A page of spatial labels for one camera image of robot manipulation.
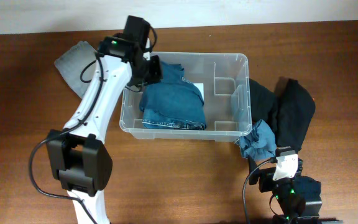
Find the dark blue jeans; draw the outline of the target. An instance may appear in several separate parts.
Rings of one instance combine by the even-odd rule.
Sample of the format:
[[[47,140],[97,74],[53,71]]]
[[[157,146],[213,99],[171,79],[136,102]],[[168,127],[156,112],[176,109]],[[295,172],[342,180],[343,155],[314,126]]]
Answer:
[[[146,87],[139,103],[142,125],[149,129],[207,128],[200,90],[185,78],[180,64],[161,63],[163,78]]]

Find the light blue jeans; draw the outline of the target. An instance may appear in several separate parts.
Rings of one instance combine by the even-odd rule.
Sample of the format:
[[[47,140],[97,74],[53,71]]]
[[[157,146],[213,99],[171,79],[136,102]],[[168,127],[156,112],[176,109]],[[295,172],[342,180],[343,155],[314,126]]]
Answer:
[[[96,50],[87,42],[79,41],[56,61],[54,66],[67,85],[83,98],[96,67]]]

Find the black garment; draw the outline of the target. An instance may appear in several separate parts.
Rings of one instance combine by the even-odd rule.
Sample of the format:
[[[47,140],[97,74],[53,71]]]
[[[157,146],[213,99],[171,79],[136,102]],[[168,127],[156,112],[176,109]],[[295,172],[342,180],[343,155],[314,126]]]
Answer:
[[[316,110],[314,99],[298,80],[289,79],[278,102],[276,144],[299,152]]]
[[[271,128],[277,125],[278,98],[266,87],[250,79],[250,105],[252,120],[264,120]]]

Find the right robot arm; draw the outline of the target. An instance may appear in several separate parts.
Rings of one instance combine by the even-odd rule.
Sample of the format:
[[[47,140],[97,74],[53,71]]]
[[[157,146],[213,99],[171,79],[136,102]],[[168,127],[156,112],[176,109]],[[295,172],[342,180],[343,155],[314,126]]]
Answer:
[[[252,158],[248,158],[249,175],[244,181],[242,197],[246,197],[247,185],[259,185],[259,192],[271,193],[269,201],[276,200],[282,210],[281,214],[273,213],[272,223],[342,223],[336,218],[320,218],[319,211],[322,207],[321,182],[308,176],[302,176],[303,161],[298,159],[297,170],[293,177],[284,177],[274,180],[276,167],[262,169],[267,163],[277,163],[275,157],[256,164]]]

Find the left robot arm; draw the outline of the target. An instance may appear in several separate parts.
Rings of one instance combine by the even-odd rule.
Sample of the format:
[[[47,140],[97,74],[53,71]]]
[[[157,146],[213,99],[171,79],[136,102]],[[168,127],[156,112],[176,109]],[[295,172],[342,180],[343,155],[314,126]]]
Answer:
[[[104,143],[109,120],[124,89],[158,83],[160,59],[152,56],[155,29],[143,18],[128,16],[123,32],[107,36],[95,53],[95,70],[74,115],[61,131],[50,130],[31,151],[29,178],[42,195],[70,200],[78,223],[109,223],[104,189],[112,172],[112,158]],[[53,178],[66,195],[42,190],[33,175],[35,153],[46,146]]]

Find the crumpled blue cloth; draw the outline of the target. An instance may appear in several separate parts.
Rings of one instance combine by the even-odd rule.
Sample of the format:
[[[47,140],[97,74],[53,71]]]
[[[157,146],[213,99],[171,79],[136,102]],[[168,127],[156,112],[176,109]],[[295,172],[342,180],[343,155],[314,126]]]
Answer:
[[[248,135],[237,139],[235,144],[240,147],[240,153],[244,159],[251,158],[255,161],[275,157],[277,148],[273,131],[262,119],[253,125]]]

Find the white label in bin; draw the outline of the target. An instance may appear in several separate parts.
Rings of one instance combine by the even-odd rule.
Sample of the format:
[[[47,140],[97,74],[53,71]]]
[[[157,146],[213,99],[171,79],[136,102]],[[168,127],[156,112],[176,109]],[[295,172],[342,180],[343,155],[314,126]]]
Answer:
[[[198,89],[199,96],[204,101],[204,84],[203,83],[194,83],[194,86]]]

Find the clear plastic storage bin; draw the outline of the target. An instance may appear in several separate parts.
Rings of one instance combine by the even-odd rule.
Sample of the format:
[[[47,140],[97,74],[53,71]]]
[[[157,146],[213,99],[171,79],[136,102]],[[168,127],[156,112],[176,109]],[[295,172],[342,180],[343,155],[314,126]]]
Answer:
[[[139,109],[141,93],[124,90],[120,128],[136,139],[195,139],[234,142],[252,131],[249,62],[240,53],[157,52],[160,60],[180,64],[185,78],[201,84],[204,97],[204,131],[148,129]]]

